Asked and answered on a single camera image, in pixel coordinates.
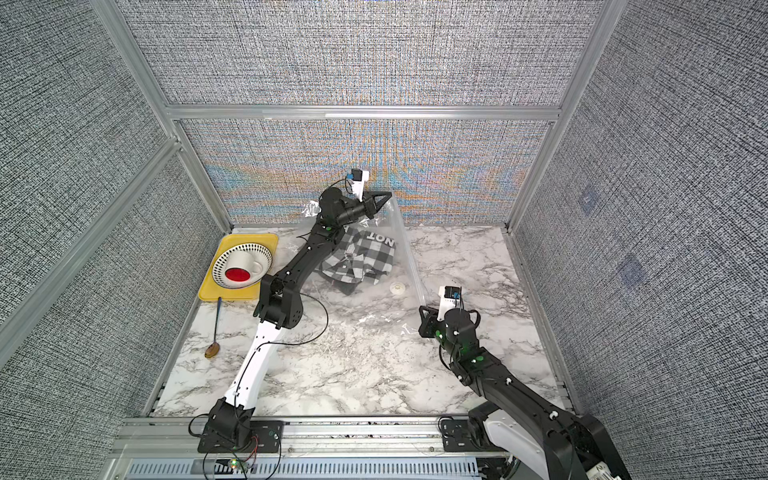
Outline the clear plastic vacuum bag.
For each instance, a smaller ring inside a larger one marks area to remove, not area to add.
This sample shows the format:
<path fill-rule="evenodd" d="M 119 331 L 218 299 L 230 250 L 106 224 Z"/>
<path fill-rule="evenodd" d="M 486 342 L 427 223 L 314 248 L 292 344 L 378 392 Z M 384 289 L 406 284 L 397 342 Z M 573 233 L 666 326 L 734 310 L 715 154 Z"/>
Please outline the clear plastic vacuum bag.
<path fill-rule="evenodd" d="M 415 336 L 418 309 L 429 303 L 396 197 L 369 219 L 342 227 L 339 247 L 302 287 L 309 310 L 328 308 L 331 322 Z"/>

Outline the black white checkered shirt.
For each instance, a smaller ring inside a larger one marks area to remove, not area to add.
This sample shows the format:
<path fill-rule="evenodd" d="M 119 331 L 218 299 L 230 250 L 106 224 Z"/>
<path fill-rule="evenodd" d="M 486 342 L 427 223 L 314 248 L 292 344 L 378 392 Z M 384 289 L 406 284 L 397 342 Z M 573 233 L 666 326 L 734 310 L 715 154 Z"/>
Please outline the black white checkered shirt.
<path fill-rule="evenodd" d="M 338 248 L 320 265 L 320 275 L 345 295 L 378 283 L 395 264 L 396 241 L 371 230 L 346 227 Z"/>

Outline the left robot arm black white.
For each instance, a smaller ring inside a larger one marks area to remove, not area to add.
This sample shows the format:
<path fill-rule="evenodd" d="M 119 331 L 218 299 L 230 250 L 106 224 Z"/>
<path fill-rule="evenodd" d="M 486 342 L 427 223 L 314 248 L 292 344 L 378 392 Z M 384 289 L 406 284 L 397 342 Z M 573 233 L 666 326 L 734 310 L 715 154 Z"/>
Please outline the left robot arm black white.
<path fill-rule="evenodd" d="M 246 429 L 271 357 L 277 348 L 290 345 L 282 337 L 303 317 L 301 290 L 305 281 L 338 249 L 346 226 L 363 217 L 373 219 L 392 196 L 391 192 L 370 190 L 349 196 L 336 186 L 323 191 L 320 211 L 302 249 L 284 268 L 261 281 L 254 311 L 259 320 L 257 335 L 224 397 L 211 409 L 207 427 L 227 437 Z"/>

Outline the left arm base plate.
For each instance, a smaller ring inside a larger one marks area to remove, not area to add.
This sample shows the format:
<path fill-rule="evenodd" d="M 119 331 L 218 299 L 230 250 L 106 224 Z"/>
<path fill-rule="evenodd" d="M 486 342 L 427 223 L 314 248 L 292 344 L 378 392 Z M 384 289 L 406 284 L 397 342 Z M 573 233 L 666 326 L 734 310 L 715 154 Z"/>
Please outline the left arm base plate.
<path fill-rule="evenodd" d="M 283 421 L 254 421 L 248 425 L 220 425 L 209 420 L 197 446 L 198 453 L 277 453 L 282 441 Z"/>

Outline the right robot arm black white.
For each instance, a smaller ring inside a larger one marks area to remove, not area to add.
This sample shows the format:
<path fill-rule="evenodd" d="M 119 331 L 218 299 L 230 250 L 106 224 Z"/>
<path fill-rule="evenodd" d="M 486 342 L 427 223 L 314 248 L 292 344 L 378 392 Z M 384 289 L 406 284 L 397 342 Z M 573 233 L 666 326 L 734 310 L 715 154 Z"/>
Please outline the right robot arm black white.
<path fill-rule="evenodd" d="M 481 439 L 499 447 L 542 479 L 629 479 L 606 427 L 595 417 L 556 407 L 517 379 L 482 347 L 477 311 L 421 306 L 419 335 L 435 339 L 448 368 L 486 403 L 470 411 Z"/>

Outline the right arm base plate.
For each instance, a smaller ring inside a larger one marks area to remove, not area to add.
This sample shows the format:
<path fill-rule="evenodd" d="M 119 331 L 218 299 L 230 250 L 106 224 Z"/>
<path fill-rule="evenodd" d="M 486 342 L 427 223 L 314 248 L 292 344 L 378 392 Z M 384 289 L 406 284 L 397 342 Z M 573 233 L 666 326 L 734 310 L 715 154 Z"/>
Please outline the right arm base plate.
<path fill-rule="evenodd" d="M 446 452 L 492 452 L 499 451 L 479 425 L 469 419 L 441 417 L 438 421 L 443 449 Z"/>

